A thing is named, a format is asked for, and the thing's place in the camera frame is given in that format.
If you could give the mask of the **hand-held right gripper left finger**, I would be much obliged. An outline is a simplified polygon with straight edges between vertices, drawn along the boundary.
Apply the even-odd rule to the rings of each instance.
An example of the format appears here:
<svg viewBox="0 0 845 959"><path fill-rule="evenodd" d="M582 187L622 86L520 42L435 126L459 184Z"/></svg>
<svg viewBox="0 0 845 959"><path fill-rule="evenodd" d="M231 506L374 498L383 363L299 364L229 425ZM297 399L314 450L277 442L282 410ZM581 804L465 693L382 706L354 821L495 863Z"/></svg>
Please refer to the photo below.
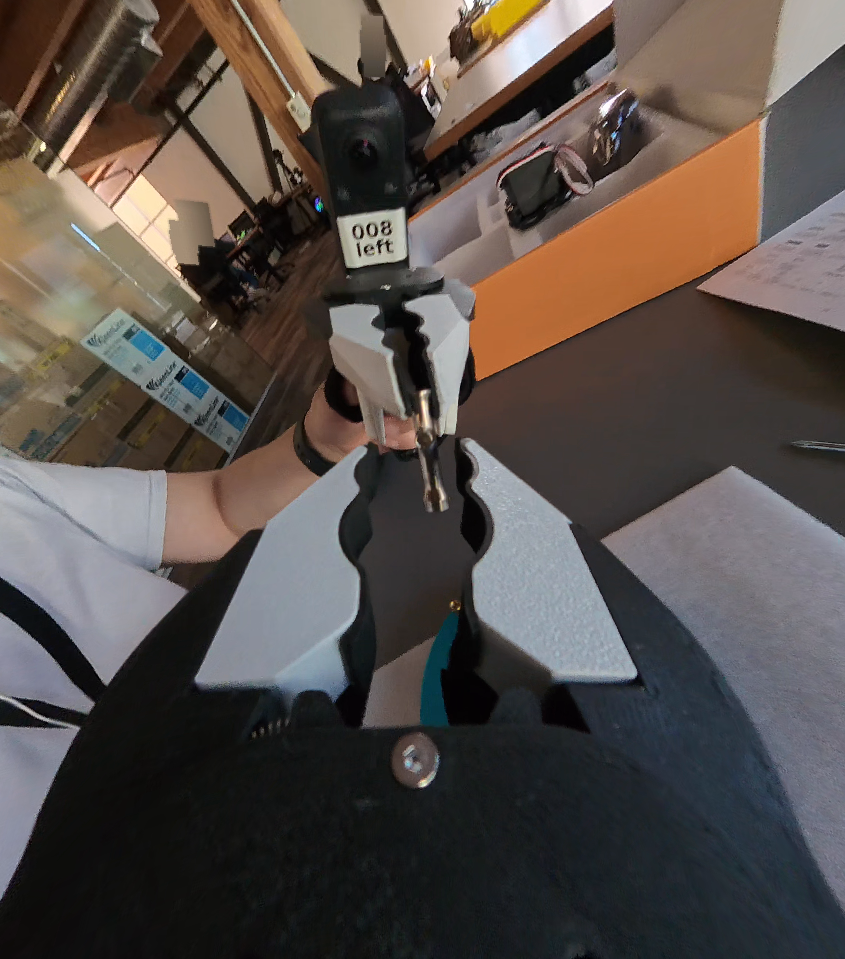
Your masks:
<svg viewBox="0 0 845 959"><path fill-rule="evenodd" d="M348 726L364 721L376 630L361 555L382 467L361 447L264 527L196 675L201 690L263 689L289 712L326 693Z"/></svg>

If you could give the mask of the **white foam sheet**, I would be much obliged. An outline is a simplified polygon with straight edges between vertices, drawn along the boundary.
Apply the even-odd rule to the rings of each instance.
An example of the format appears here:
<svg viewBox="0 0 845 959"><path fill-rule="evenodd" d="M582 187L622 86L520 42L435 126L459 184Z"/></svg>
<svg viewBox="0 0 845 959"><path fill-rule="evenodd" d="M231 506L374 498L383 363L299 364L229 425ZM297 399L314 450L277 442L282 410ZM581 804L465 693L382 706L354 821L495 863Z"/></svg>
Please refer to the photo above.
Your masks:
<svg viewBox="0 0 845 959"><path fill-rule="evenodd" d="M845 957L845 538L735 467L574 533L637 680L558 686L546 750L645 773L768 890L782 944Z"/></svg>

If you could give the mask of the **black servo motor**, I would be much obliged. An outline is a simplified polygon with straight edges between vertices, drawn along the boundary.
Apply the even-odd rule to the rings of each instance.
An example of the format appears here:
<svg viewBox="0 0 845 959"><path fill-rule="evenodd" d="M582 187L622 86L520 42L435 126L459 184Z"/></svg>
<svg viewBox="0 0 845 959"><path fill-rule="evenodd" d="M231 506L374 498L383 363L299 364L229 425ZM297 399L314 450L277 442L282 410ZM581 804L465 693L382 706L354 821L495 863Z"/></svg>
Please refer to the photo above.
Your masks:
<svg viewBox="0 0 845 959"><path fill-rule="evenodd" d="M504 168L495 189L509 226L525 231L570 199L587 196L594 185L573 148L542 143Z"/></svg>

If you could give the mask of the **long wooden table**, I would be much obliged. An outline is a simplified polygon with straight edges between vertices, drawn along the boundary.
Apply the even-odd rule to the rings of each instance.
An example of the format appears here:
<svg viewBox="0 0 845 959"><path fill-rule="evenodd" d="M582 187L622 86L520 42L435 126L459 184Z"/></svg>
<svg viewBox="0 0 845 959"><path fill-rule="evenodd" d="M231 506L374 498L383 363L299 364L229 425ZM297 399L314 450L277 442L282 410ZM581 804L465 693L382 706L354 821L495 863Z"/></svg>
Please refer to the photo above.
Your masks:
<svg viewBox="0 0 845 959"><path fill-rule="evenodd" d="M462 70L424 145L425 158L436 160L612 23L610 1L543 4Z"/></svg>

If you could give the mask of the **person's left hand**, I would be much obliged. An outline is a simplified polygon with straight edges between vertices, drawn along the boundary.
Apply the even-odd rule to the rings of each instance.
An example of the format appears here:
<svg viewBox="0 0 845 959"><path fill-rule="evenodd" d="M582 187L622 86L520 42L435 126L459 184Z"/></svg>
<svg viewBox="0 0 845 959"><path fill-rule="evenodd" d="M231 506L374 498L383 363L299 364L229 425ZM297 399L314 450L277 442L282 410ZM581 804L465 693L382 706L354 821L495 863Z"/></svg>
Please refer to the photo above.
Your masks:
<svg viewBox="0 0 845 959"><path fill-rule="evenodd" d="M326 460L338 462L354 449L375 444L381 453L416 449L416 430L411 419L384 416L385 442L370 439L365 424L347 420L330 406L325 383L315 392L304 417L304 429L310 445Z"/></svg>

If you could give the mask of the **metal socket wrench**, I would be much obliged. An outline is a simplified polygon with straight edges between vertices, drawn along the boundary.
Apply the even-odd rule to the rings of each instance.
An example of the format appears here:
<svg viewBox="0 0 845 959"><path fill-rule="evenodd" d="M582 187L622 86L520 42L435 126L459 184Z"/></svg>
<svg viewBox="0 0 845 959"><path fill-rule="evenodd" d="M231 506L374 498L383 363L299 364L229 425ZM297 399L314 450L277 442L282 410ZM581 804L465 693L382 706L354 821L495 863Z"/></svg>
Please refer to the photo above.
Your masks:
<svg viewBox="0 0 845 959"><path fill-rule="evenodd" d="M416 451L423 483L423 504L429 514L448 510L440 466L440 434L432 414L431 390L418 390L414 396L413 424Z"/></svg>

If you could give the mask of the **orange cardboard box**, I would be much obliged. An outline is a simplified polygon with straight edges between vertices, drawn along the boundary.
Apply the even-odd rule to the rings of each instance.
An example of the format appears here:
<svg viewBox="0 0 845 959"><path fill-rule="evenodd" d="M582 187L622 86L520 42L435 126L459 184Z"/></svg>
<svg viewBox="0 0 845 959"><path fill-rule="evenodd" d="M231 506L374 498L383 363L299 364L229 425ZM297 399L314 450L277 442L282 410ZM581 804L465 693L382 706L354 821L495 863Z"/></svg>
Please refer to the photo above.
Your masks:
<svg viewBox="0 0 845 959"><path fill-rule="evenodd" d="M618 2L617 67L410 222L412 262L476 291L488 377L747 253L845 189L845 1ZM581 148L631 89L645 145L527 231L495 179Z"/></svg>

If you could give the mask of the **wooden pillar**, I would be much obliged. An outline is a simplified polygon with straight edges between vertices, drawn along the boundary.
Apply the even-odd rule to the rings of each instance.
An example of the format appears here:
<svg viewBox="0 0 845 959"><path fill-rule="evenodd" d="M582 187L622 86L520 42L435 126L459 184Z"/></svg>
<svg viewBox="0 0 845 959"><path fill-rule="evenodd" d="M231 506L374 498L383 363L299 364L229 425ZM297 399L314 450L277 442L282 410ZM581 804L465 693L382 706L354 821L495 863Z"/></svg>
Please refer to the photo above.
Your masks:
<svg viewBox="0 0 845 959"><path fill-rule="evenodd" d="M324 191L320 163L301 144L305 132L287 102L298 91L310 108L329 84L276 1L190 1L245 91L271 124L306 180Z"/></svg>

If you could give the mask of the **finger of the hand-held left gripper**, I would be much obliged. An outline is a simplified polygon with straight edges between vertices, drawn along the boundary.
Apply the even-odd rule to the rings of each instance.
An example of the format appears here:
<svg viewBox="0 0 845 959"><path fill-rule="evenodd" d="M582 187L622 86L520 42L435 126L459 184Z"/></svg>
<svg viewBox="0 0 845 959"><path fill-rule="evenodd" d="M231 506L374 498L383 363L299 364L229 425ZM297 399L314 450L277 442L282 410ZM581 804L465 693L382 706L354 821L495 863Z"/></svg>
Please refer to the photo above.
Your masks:
<svg viewBox="0 0 845 959"><path fill-rule="evenodd" d="M419 450L423 438L423 320L418 304L329 309L330 353L344 400L381 450Z"/></svg>
<svg viewBox="0 0 845 959"><path fill-rule="evenodd" d="M415 299L415 391L429 391L436 437L456 431L460 393L470 352L472 295L423 295Z"/></svg>

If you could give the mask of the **printed instruction manual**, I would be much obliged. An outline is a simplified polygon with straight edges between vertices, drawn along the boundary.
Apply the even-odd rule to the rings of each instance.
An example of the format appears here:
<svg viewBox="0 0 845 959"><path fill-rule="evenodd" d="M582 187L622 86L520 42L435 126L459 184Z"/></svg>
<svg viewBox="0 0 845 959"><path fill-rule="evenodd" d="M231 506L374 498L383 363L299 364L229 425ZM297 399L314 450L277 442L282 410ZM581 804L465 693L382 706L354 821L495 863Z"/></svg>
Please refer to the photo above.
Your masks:
<svg viewBox="0 0 845 959"><path fill-rule="evenodd" d="M698 289L845 333L845 190Z"/></svg>

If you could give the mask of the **black wristband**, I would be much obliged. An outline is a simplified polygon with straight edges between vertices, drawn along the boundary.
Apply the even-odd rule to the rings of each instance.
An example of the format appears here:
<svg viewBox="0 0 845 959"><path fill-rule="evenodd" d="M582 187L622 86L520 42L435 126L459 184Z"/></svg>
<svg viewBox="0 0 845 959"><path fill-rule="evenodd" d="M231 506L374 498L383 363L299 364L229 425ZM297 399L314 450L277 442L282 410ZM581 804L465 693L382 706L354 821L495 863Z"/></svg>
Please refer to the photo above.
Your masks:
<svg viewBox="0 0 845 959"><path fill-rule="evenodd" d="M303 417L296 422L294 427L293 447L298 461L316 477L326 475L338 462L325 457L312 444L306 431L305 419Z"/></svg>

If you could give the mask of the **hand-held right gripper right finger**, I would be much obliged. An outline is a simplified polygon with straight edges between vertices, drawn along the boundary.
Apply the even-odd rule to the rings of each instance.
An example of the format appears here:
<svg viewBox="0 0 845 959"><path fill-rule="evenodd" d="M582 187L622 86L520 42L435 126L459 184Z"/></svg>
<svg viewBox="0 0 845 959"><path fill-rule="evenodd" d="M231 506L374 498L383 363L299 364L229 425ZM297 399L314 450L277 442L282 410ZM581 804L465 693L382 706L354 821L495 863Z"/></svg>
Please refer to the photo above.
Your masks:
<svg viewBox="0 0 845 959"><path fill-rule="evenodd" d="M512 689L623 686L637 669L572 521L470 438L458 440L461 535L472 553L458 626L458 721Z"/></svg>

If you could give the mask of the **person's left forearm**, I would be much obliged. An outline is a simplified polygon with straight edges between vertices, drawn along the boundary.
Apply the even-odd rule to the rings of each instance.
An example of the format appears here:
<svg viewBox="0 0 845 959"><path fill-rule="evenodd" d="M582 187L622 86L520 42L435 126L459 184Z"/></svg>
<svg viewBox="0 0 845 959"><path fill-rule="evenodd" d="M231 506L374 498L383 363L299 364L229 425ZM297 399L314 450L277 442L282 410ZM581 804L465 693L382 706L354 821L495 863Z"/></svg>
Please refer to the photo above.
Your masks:
<svg viewBox="0 0 845 959"><path fill-rule="evenodd" d="M290 433L222 469L168 473L163 565L221 559L316 481Z"/></svg>

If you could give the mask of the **clear parts bag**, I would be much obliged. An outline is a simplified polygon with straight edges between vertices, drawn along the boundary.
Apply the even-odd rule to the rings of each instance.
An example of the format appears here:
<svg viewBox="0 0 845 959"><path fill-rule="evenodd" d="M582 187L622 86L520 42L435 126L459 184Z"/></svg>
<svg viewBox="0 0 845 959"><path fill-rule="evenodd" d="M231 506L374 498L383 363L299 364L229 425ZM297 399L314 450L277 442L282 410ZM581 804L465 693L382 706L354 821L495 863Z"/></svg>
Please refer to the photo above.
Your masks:
<svg viewBox="0 0 845 959"><path fill-rule="evenodd" d="M627 165L644 146L640 101L630 88L623 88L602 102L591 124L583 158L595 182Z"/></svg>

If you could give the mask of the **blue round base plate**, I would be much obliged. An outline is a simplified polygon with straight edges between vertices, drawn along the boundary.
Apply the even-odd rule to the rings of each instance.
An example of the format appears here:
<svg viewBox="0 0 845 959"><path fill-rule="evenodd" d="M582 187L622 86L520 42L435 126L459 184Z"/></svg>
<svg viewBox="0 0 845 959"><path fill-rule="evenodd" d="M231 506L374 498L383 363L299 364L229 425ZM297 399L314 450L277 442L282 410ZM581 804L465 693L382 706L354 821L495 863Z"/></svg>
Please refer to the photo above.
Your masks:
<svg viewBox="0 0 845 959"><path fill-rule="evenodd" d="M449 667L461 609L461 602L453 600L427 654L419 690L419 721L424 726L443 728L450 725L444 702L442 674Z"/></svg>

